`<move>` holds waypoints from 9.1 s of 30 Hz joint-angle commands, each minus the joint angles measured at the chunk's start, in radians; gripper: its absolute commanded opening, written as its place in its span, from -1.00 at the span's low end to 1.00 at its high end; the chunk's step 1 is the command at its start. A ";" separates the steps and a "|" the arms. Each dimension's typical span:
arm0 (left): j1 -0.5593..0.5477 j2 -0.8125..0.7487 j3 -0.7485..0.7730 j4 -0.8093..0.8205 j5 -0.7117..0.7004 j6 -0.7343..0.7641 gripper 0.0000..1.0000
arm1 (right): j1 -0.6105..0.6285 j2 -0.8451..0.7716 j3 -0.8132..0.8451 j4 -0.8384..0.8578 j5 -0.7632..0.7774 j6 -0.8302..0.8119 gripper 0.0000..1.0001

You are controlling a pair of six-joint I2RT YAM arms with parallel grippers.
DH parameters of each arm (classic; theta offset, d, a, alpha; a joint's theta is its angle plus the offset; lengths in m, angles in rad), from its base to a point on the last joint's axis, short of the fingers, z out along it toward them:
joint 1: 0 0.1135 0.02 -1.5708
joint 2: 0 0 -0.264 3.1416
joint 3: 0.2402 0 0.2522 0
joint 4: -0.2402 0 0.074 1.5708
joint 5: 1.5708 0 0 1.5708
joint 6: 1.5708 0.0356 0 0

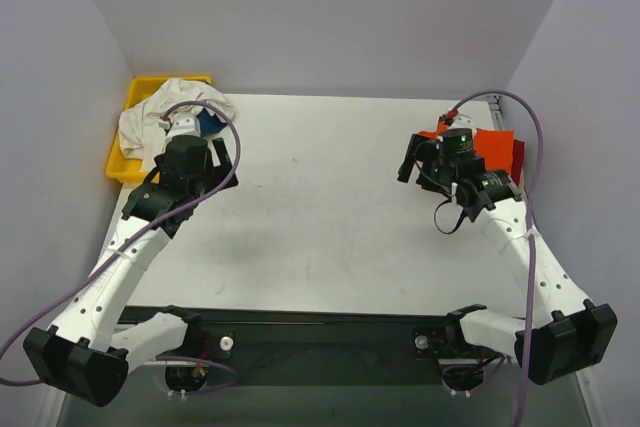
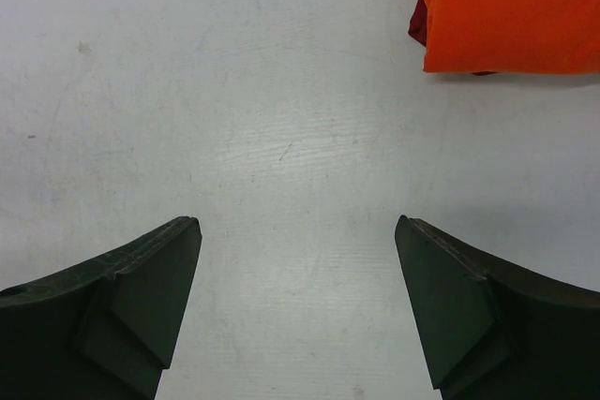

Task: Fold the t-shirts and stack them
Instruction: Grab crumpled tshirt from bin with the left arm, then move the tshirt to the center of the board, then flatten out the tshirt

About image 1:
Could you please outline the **white t-shirt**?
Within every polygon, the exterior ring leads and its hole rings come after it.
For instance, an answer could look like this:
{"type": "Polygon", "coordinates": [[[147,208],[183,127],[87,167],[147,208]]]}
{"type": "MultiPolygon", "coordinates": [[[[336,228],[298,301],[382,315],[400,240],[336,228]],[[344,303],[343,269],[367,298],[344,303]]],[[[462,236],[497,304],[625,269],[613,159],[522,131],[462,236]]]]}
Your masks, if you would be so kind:
{"type": "MultiPolygon", "coordinates": [[[[164,113],[164,115],[161,117],[161,120],[159,121],[159,125],[161,129],[165,132],[164,137],[166,138],[166,128],[168,127],[168,125],[174,126],[172,132],[175,134],[183,133],[185,131],[185,129],[179,125],[177,117],[179,115],[183,116],[187,113],[193,116],[193,120],[195,121],[195,127],[199,130],[199,135],[200,135],[200,128],[197,120],[197,115],[201,112],[202,109],[207,109],[211,113],[215,113],[220,120],[223,120],[226,123],[226,126],[227,126],[227,121],[232,120],[235,116],[235,108],[230,102],[230,100],[224,94],[222,95],[224,96],[224,99],[226,101],[226,103],[222,106],[218,105],[218,103],[213,103],[210,100],[206,99],[203,101],[193,100],[193,101],[185,101],[185,102],[177,103],[172,107],[170,107],[169,109],[167,109],[167,111],[164,113]]],[[[153,163],[151,164],[151,168],[154,166],[154,158],[164,151],[164,147],[166,143],[163,145],[163,150],[160,153],[153,156],[153,163]]]]}

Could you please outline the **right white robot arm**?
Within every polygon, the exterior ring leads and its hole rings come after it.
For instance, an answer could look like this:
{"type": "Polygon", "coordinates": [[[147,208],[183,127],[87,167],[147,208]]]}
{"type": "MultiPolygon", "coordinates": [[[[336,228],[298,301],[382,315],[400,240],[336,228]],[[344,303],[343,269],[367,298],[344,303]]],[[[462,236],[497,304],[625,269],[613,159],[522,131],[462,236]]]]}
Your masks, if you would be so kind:
{"type": "Polygon", "coordinates": [[[477,346],[513,357],[537,385],[601,362],[616,314],[607,304],[595,304],[569,277],[535,228],[511,176],[487,169],[476,153],[471,129],[436,138],[412,135],[398,179],[414,179],[460,207],[460,218],[492,242],[526,297],[524,318],[480,304],[449,313],[442,333],[448,351],[465,355],[477,346]]]}

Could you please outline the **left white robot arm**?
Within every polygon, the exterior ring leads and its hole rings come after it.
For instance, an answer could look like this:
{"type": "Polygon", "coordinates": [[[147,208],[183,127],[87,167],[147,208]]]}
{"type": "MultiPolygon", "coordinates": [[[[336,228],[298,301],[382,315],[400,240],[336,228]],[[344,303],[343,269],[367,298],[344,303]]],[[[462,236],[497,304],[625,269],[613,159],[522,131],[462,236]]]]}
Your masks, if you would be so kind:
{"type": "Polygon", "coordinates": [[[33,327],[24,351],[39,379],[95,406],[109,404],[130,372],[166,352],[182,359],[200,353],[200,318],[169,306],[122,332],[120,316],[148,268],[181,224],[211,195],[235,187],[239,160],[223,139],[171,128],[155,166],[136,187],[111,242],[86,284],[68,295],[47,329],[33,327]]]}

